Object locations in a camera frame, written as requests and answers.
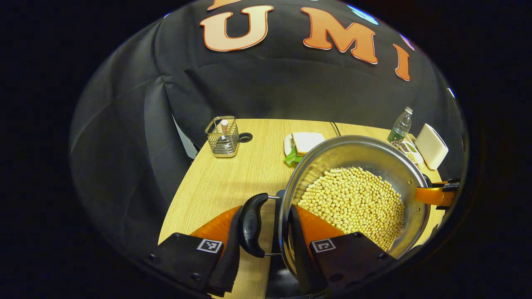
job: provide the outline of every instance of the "white plate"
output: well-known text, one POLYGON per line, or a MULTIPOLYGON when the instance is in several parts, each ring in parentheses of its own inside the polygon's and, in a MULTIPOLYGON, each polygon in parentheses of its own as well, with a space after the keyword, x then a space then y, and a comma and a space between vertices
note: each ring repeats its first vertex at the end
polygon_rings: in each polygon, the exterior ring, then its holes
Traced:
POLYGON ((292 141, 292 134, 288 134, 285 137, 285 155, 288 156, 292 152, 294 142, 292 141))

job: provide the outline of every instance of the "bread slice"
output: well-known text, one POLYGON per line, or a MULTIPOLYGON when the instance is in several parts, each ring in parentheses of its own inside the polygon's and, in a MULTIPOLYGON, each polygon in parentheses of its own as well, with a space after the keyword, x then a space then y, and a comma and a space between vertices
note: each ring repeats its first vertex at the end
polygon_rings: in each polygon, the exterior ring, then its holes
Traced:
POLYGON ((311 149, 325 141, 321 133, 296 132, 292 133, 292 140, 296 146, 297 155, 303 157, 311 149))

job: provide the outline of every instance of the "metal utensil holder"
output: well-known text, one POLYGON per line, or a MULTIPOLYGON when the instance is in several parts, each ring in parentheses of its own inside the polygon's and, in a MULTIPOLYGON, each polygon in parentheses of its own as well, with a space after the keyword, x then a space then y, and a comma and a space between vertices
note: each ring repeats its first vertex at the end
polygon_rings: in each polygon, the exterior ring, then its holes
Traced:
POLYGON ((215 117, 205 129, 212 153, 218 158, 234 157, 238 151, 238 127, 234 116, 215 117), (221 121, 227 120, 227 131, 221 121))

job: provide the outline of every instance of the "pot handle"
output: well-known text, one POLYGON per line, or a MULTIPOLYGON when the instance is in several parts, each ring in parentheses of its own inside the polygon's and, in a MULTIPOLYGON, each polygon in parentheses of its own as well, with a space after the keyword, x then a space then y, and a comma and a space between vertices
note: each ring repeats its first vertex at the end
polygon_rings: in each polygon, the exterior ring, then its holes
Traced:
POLYGON ((432 182, 430 181, 429 177, 427 177, 427 175, 423 173, 423 178, 427 182, 427 187, 431 188, 432 187, 432 182))
POLYGON ((268 199, 280 199, 268 193, 257 194, 246 201, 238 217, 238 241, 240 246, 252 256, 264 257, 264 250, 259 245, 261 233, 261 207, 268 199))

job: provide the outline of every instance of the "table surface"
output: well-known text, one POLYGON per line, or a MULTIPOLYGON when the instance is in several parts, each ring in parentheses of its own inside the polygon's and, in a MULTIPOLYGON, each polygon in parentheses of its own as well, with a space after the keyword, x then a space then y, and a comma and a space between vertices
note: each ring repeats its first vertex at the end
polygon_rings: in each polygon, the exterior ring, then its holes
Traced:
MULTIPOLYGON (((232 158, 215 158, 206 143, 185 174, 168 209, 159 235, 159 243, 174 232, 191 234, 214 217, 233 207, 243 205, 258 193, 275 195, 285 189, 294 166, 284 162, 284 139, 292 132, 319 132, 325 139, 336 137, 330 122, 238 119, 239 132, 253 134, 248 143, 240 143, 232 158)), ((336 123, 342 135, 369 136, 386 141, 390 130, 354 124, 336 123)), ((432 182, 441 181, 438 171, 421 167, 432 182)), ((262 231, 259 244, 271 252, 275 203, 267 201, 261 209, 262 231)), ((416 243, 423 244, 443 216, 442 210, 431 206, 426 230, 416 243)), ((256 258, 240 248, 240 264, 232 293, 224 298, 264 298, 271 257, 256 258)))

